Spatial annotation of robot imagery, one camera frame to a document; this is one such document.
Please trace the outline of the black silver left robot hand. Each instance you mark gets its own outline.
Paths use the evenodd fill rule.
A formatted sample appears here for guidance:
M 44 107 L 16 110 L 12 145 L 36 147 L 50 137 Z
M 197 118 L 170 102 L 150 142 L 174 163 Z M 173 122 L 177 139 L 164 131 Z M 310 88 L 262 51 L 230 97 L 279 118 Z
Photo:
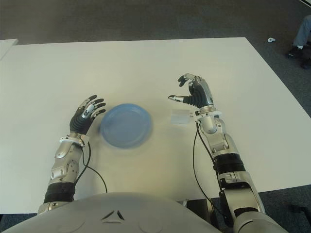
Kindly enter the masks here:
M 97 95 L 86 98 L 77 108 L 69 123 L 70 133 L 86 135 L 96 117 L 105 112 L 106 103 Z

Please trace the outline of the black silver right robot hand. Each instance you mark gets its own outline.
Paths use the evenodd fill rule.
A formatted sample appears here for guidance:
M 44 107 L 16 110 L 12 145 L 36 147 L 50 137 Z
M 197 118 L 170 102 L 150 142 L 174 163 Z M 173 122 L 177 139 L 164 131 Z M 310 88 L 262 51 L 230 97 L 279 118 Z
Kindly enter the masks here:
M 190 95 L 170 95 L 168 96 L 169 100 L 192 105 L 199 109 L 210 108 L 212 111 L 215 110 L 212 93 L 205 79 L 197 75 L 186 73 L 178 79 L 178 82 L 179 87 L 189 82 L 188 87 Z

